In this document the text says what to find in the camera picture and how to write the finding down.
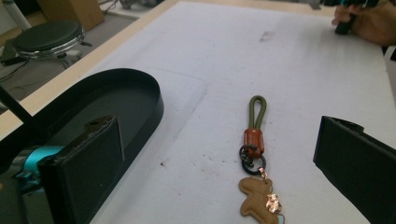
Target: brown leather charm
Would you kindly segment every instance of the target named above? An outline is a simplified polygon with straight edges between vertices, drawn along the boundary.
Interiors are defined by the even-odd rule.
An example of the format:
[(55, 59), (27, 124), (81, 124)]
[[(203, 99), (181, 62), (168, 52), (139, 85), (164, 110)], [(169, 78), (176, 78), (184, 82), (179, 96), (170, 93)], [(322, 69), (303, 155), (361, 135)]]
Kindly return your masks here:
[(247, 194), (242, 203), (242, 216), (253, 216), (261, 224), (279, 224), (278, 215), (266, 209), (267, 195), (272, 195), (273, 182), (271, 179), (246, 177), (239, 182), (239, 188)]
[(262, 130), (249, 128), (244, 132), (244, 143), (245, 146), (252, 145), (257, 147), (256, 150), (251, 148), (248, 149), (248, 156), (251, 159), (259, 159), (264, 153), (264, 141), (262, 139)]

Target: round stool seat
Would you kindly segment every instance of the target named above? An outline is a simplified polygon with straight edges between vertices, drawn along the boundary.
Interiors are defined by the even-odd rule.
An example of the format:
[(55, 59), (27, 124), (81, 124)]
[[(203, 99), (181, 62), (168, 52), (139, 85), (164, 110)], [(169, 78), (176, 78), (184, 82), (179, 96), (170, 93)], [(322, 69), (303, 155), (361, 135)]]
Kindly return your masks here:
[(45, 58), (63, 54), (82, 42), (85, 33), (76, 21), (51, 21), (20, 34), (14, 49), (23, 58)]

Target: stool leg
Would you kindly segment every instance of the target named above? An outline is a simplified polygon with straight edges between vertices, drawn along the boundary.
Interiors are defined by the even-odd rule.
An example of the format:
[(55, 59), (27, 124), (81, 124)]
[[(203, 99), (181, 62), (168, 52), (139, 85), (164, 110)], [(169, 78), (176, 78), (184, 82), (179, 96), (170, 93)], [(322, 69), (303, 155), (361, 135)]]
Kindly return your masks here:
[(67, 69), (73, 64), (72, 61), (69, 58), (67, 58), (66, 53), (58, 55), (57, 58), (61, 61), (62, 65), (64, 66), (64, 69)]

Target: keychain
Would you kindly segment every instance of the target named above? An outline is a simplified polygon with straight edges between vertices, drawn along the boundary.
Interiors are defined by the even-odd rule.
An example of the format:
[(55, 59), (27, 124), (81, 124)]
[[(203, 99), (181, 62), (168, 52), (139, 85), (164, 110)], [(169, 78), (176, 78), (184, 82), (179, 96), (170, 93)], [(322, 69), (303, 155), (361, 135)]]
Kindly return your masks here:
[[(260, 101), (262, 108), (254, 122), (254, 105)], [(262, 138), (262, 118), (267, 107), (265, 99), (256, 95), (249, 103), (249, 125), (244, 132), (244, 145), (239, 150), (243, 169), (250, 175), (259, 175), (260, 178), (251, 176), (239, 182), (239, 188), (246, 193), (247, 198), (242, 203), (242, 216), (253, 216), (261, 224), (284, 224), (285, 218), (280, 214), (282, 205), (277, 195), (272, 192), (273, 182), (265, 173), (266, 160), (263, 156), (264, 142)], [(262, 160), (262, 166), (257, 171), (251, 170), (254, 167), (254, 160)]]

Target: white table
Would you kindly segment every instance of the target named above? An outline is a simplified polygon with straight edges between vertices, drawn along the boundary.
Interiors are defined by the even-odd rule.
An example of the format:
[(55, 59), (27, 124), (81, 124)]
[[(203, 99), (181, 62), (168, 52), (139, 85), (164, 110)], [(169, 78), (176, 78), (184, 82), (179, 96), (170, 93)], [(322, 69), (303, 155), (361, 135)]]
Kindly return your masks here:
[[(298, 4), (167, 0), (22, 104), (34, 114), (110, 68), (159, 81), (163, 120), (92, 223), (256, 223), (239, 214), (238, 189), (256, 94), (268, 102), (264, 155), (287, 223), (368, 223), (312, 162), (320, 118), (356, 122), (396, 147), (396, 109), (380, 47), (335, 35), (330, 15)], [(0, 136), (20, 124), (9, 113), (0, 122)]]

